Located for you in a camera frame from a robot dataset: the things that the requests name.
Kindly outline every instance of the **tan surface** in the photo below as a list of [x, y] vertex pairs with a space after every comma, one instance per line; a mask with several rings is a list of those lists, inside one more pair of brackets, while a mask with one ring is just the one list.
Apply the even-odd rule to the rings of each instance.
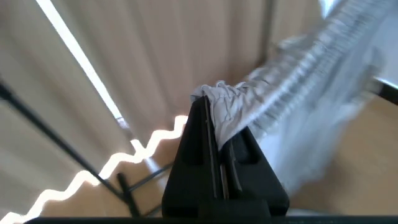
[[[325, 178], [305, 186], [292, 199], [292, 207], [350, 215], [398, 214], [397, 133], [398, 107], [376, 98], [346, 130]], [[179, 139], [161, 143], [153, 157], [159, 167], [173, 161], [178, 143]], [[150, 173], [145, 163], [120, 164], [118, 170], [131, 184]], [[134, 192], [141, 213], [160, 203], [166, 178], [160, 176]], [[46, 204], [42, 215], [126, 217], [129, 212], [104, 187], [84, 185], [67, 201]]]

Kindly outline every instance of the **white cloth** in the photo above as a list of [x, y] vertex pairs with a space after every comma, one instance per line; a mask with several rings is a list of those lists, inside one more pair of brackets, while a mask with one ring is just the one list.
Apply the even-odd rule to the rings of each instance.
[[209, 98], [218, 148], [249, 126], [288, 194], [319, 177], [347, 121], [365, 102], [369, 78], [379, 71], [380, 55], [363, 46], [392, 4], [343, 2], [249, 81], [197, 88], [193, 100]]

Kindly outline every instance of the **wavy light strip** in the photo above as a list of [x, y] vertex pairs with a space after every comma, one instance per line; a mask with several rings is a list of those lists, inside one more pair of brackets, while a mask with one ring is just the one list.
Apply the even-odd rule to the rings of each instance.
[[[156, 147], [159, 145], [161, 140], [176, 139], [181, 136], [183, 127], [187, 122], [187, 119], [188, 117], [184, 115], [176, 116], [173, 131], [154, 131], [149, 139], [146, 148], [144, 148], [137, 139], [132, 140], [131, 144], [136, 149], [136, 153], [133, 156], [122, 152], [113, 154], [107, 161], [105, 166], [102, 168], [99, 176], [103, 179], [108, 179], [113, 170], [115, 170], [120, 162], [140, 163], [143, 159], [151, 157], [155, 153]], [[2, 220], [0, 220], [0, 224], [24, 223], [38, 217], [41, 214], [46, 202], [48, 202], [49, 200], [63, 201], [70, 198], [74, 193], [76, 193], [76, 191], [80, 188], [84, 181], [90, 183], [92, 186], [97, 186], [98, 184], [100, 184], [100, 182], [88, 171], [82, 170], [77, 173], [77, 175], [65, 191], [60, 192], [50, 189], [44, 190], [39, 195], [36, 202], [33, 204], [32, 208], [30, 208], [26, 215], [9, 212]]]

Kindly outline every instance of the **beige curtain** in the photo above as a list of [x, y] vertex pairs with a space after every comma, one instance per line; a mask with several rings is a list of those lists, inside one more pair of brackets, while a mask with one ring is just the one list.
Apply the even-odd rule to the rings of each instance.
[[[237, 83], [265, 56], [261, 0], [53, 0], [133, 138], [146, 146], [173, 130], [195, 87]], [[110, 112], [36, 1], [0, 2], [1, 80], [100, 171], [134, 154]], [[0, 102], [0, 217], [26, 214], [45, 189], [63, 191], [81, 170]]]

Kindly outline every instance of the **brown floor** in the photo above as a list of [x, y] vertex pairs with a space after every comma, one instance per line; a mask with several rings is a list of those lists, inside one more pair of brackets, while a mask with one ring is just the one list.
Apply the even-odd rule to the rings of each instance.
[[[179, 139], [161, 142], [154, 163], [162, 167], [172, 162], [178, 144]], [[376, 98], [346, 130], [325, 178], [306, 185], [292, 199], [292, 207], [350, 215], [398, 214], [397, 158], [398, 107]], [[119, 171], [127, 174], [130, 184], [151, 173], [145, 163], [120, 164], [111, 178], [114, 185]], [[141, 213], [160, 204], [167, 177], [134, 191]], [[42, 216], [128, 217], [129, 211], [104, 187], [86, 184], [64, 202], [48, 202]]]

